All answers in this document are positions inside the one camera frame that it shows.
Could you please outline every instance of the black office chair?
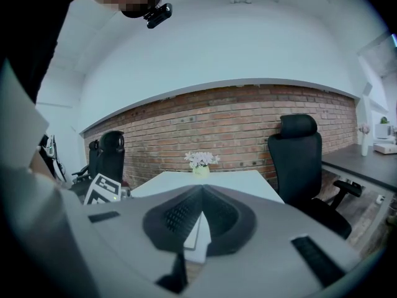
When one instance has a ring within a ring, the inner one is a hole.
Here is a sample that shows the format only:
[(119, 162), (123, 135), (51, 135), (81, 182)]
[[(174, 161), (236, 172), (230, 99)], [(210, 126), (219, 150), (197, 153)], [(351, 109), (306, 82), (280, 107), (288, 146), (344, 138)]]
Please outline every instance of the black office chair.
[(73, 179), (74, 184), (88, 180), (90, 178), (93, 179), (96, 176), (97, 159), (99, 156), (99, 141), (94, 140), (93, 142), (90, 142), (88, 148), (88, 165), (86, 165), (80, 171), (72, 173), (72, 176), (77, 176)]
[(122, 182), (125, 154), (123, 132), (111, 131), (103, 134), (98, 147), (99, 156), (96, 157), (95, 162), (91, 163), (90, 161), (88, 164), (89, 174), (86, 176), (89, 175), (89, 177), (72, 185), (69, 189), (77, 194), (81, 202), (84, 202), (89, 186), (98, 173), (117, 182)]
[(331, 205), (315, 199), (321, 190), (321, 135), (315, 120), (306, 114), (281, 116), (281, 132), (269, 137), (268, 145), (277, 179), (278, 194), (290, 204), (346, 239), (352, 227), (335, 211), (346, 193), (356, 197), (361, 189), (336, 181), (341, 190)]

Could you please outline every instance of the person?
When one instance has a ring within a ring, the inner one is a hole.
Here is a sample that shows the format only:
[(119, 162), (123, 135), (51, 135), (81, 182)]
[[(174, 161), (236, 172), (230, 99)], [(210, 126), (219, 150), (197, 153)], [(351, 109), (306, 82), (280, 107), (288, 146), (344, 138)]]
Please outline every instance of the person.
[[(58, 37), (73, 0), (2, 0), (3, 48), (0, 64), (7, 58), (29, 98), (36, 103), (37, 94), (53, 58)], [(155, 8), (160, 0), (95, 0), (137, 18)], [(38, 152), (30, 169), (53, 179)]]

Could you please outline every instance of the black and white pattern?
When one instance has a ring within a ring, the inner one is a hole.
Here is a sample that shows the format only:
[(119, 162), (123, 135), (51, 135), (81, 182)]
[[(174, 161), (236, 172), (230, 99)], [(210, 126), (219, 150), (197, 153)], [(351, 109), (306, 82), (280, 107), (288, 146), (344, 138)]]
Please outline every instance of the black and white pattern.
[(89, 186), (84, 205), (117, 202), (121, 200), (121, 184), (98, 174)]

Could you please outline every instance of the flower vase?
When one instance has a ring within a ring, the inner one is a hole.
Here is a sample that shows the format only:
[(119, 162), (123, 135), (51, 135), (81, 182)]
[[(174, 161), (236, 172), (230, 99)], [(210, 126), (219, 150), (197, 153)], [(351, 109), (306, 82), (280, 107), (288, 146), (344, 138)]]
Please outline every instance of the flower vase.
[(368, 135), (362, 135), (361, 143), (361, 155), (366, 156), (368, 154)]
[(193, 175), (196, 178), (205, 179), (210, 174), (209, 166), (196, 166), (193, 168)]

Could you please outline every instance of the chair headrest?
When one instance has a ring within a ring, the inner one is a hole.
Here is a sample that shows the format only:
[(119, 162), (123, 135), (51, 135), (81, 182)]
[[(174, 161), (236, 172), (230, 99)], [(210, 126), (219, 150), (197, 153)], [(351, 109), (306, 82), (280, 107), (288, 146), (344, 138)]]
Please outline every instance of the chair headrest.
[(98, 147), (99, 147), (98, 140), (94, 140), (93, 142), (90, 142), (89, 145), (88, 145), (88, 148), (90, 150), (98, 150)]
[(284, 139), (306, 137), (317, 132), (316, 121), (306, 114), (284, 115), (280, 120), (280, 135)]
[(110, 131), (104, 133), (99, 139), (99, 148), (103, 151), (117, 150), (121, 151), (124, 148), (123, 132)]

